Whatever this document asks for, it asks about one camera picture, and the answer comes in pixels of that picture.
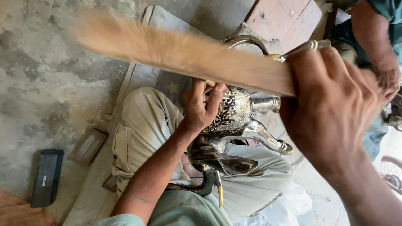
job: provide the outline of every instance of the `teal shirt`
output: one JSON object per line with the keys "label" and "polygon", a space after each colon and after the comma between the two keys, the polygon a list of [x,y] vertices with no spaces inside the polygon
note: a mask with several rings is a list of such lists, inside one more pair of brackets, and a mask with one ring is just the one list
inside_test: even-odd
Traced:
{"label": "teal shirt", "polygon": [[[144,226],[133,214],[120,214],[104,220],[98,226]],[[149,226],[229,226],[227,214],[219,208],[217,198],[201,197],[190,191],[166,191],[158,200],[148,222]]]}
{"label": "teal shirt", "polygon": [[[390,35],[390,43],[394,49],[399,63],[402,63],[402,0],[367,0],[373,9],[380,15],[385,16],[389,22],[388,33]],[[367,53],[357,42],[352,32],[352,22],[347,20],[336,25],[332,31],[330,38],[338,41],[346,42],[353,46],[356,50],[360,62],[360,67],[371,65]]]}

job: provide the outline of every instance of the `wooden brush handle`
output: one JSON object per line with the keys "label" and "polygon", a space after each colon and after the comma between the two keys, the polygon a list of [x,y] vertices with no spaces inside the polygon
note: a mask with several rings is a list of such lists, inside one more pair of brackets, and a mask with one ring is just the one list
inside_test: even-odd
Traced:
{"label": "wooden brush handle", "polygon": [[286,63],[228,49],[210,38],[156,30],[95,11],[84,14],[73,35],[77,43],[104,56],[277,96],[295,96]]}

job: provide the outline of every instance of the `grey fabric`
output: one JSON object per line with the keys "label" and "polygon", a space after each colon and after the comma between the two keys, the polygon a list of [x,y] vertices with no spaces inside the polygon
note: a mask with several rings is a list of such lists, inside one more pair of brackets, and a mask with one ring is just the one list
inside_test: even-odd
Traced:
{"label": "grey fabric", "polygon": [[[174,104],[153,88],[139,88],[127,96],[113,143],[112,171],[119,176],[119,195],[131,176],[162,146],[182,119]],[[282,157],[261,148],[230,145],[229,154],[258,161],[258,167],[246,176],[222,176],[223,209],[235,223],[275,199],[292,180],[293,168]],[[171,182],[198,184],[184,173],[180,162]]]}

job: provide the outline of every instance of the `brown cloth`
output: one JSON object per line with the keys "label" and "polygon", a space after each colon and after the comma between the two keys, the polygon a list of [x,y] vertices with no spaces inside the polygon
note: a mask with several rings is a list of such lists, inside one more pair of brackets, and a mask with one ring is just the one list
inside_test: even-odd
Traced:
{"label": "brown cloth", "polygon": [[31,208],[26,200],[0,191],[0,226],[55,226],[55,217],[44,208]]}

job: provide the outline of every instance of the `elephant ear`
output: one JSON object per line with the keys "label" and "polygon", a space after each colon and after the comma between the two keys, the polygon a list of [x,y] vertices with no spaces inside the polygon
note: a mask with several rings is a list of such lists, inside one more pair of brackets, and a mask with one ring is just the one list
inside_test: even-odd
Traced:
{"label": "elephant ear", "polygon": [[239,156],[219,152],[199,152],[201,155],[191,157],[195,164],[201,163],[228,176],[246,175],[258,166],[258,162]]}

